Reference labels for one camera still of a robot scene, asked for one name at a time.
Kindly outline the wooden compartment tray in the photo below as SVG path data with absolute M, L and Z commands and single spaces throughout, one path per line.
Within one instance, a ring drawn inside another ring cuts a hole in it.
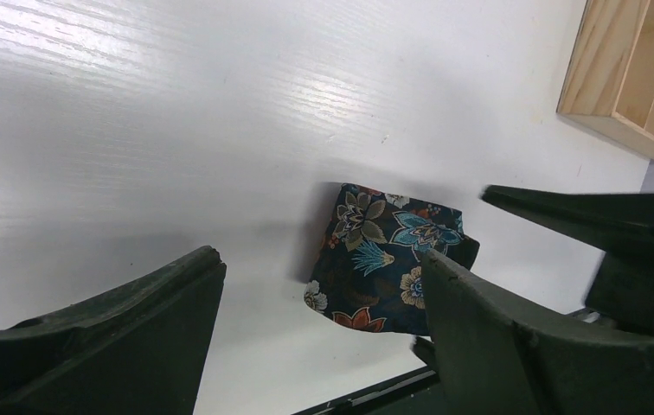
M 587 2 L 556 111 L 654 161 L 654 0 Z

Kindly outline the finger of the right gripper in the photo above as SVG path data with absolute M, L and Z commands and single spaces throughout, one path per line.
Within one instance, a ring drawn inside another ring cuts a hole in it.
M 560 194 L 490 185 L 492 206 L 603 251 L 585 306 L 654 335 L 654 193 Z

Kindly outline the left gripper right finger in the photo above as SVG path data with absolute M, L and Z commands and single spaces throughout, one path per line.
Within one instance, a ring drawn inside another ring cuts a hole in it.
M 529 301 L 436 251 L 421 280 L 429 329 L 413 351 L 451 414 L 654 414 L 654 336 Z

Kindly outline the dark floral tie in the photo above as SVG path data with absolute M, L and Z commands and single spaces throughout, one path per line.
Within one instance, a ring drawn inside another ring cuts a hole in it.
M 345 183 L 304 302 L 348 329 L 427 336 L 422 255 L 435 250 L 469 269 L 479 249 L 455 208 Z

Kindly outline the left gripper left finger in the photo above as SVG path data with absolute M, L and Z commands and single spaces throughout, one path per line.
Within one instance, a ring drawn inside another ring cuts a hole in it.
M 226 269 L 203 246 L 0 330 L 0 414 L 191 414 Z

